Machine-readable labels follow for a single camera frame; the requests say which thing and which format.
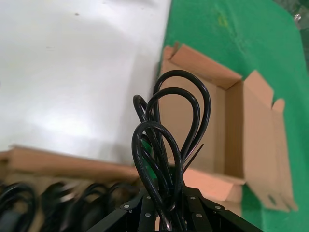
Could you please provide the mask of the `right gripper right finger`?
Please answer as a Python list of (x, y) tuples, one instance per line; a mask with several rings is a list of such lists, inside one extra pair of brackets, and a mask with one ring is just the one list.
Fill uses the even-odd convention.
[(182, 232), (260, 232), (224, 206), (204, 198), (199, 189), (182, 186)]

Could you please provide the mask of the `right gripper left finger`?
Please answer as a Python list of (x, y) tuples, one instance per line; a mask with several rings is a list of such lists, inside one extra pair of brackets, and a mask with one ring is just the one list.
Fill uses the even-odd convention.
[(112, 211), (88, 231), (154, 232), (155, 221), (154, 203), (146, 189), (142, 188), (135, 198)]

